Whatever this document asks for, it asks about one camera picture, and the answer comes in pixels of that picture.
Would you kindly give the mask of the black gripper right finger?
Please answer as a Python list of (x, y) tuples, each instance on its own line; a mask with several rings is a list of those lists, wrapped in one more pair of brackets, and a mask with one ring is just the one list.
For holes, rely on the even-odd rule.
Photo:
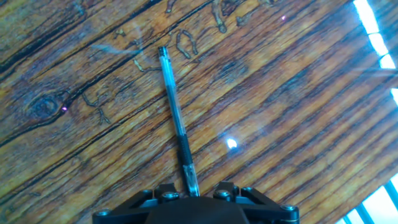
[(298, 207), (279, 205), (252, 187), (239, 188), (232, 182), (220, 182), (213, 198), (237, 205), (250, 222), (299, 224)]

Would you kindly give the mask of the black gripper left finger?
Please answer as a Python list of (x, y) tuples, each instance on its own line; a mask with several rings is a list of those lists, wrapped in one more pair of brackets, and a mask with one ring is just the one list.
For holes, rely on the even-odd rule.
[(92, 224), (145, 223), (150, 212), (159, 205), (181, 199), (174, 184), (160, 184), (156, 189), (144, 189), (110, 210), (92, 214)]

